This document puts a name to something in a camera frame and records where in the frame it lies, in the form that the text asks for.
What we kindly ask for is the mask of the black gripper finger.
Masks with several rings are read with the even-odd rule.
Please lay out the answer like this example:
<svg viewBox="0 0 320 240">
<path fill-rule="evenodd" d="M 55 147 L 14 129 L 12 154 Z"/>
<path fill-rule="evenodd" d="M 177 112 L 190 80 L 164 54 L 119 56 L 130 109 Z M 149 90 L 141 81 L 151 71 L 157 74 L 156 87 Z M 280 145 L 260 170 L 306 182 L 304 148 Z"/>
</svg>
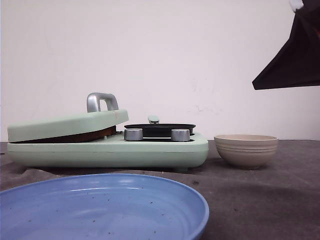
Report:
<svg viewBox="0 0 320 240">
<path fill-rule="evenodd" d="M 289 3 L 294 13 L 289 38 L 252 81 L 255 90 L 320 85 L 320 2 Z"/>
</svg>

